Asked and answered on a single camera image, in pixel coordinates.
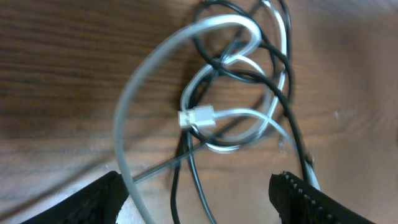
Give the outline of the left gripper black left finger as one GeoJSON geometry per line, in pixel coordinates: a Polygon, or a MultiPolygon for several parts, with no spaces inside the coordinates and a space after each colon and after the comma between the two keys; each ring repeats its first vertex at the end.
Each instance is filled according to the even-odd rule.
{"type": "Polygon", "coordinates": [[[111,171],[23,224],[115,224],[129,193],[111,171]]]}

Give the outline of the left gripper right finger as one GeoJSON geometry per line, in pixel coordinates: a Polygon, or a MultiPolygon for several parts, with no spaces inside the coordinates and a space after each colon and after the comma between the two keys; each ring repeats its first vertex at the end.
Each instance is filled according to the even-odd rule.
{"type": "Polygon", "coordinates": [[[373,224],[291,172],[271,175],[269,200],[285,224],[373,224]]]}

